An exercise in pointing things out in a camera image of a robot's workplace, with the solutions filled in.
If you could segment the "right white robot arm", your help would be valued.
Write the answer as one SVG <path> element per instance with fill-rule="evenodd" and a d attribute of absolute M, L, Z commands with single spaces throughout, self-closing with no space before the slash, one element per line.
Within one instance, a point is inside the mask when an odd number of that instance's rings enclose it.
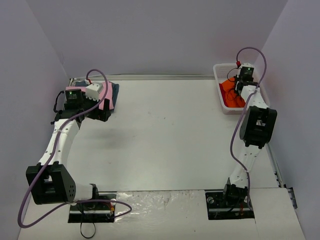
<path fill-rule="evenodd" d="M 262 97 L 259 83 L 253 78 L 253 65 L 236 64 L 238 73 L 234 76 L 235 93 L 245 104 L 230 143 L 230 153 L 237 165 L 221 195 L 222 202 L 229 207 L 248 199 L 250 171 L 260 151 L 271 140 L 278 114 Z"/>

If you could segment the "orange t shirt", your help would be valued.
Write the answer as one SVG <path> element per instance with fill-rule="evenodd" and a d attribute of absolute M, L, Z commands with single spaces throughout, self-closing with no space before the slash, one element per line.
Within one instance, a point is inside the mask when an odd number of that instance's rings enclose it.
<path fill-rule="evenodd" d="M 228 108 L 243 108 L 245 101 L 235 91 L 235 78 L 230 77 L 219 84 L 224 105 Z"/>

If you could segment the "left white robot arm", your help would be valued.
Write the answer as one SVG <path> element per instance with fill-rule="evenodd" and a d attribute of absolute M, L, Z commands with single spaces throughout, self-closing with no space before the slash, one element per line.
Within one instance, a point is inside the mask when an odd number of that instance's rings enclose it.
<path fill-rule="evenodd" d="M 67 89 L 64 108 L 56 113 L 54 130 L 37 165 L 29 166 L 26 178 L 37 205 L 78 201 L 89 209 L 101 203 L 98 188 L 94 183 L 76 183 L 67 169 L 67 160 L 73 141 L 85 118 L 106 122 L 111 115 L 108 90 L 89 87 Z"/>

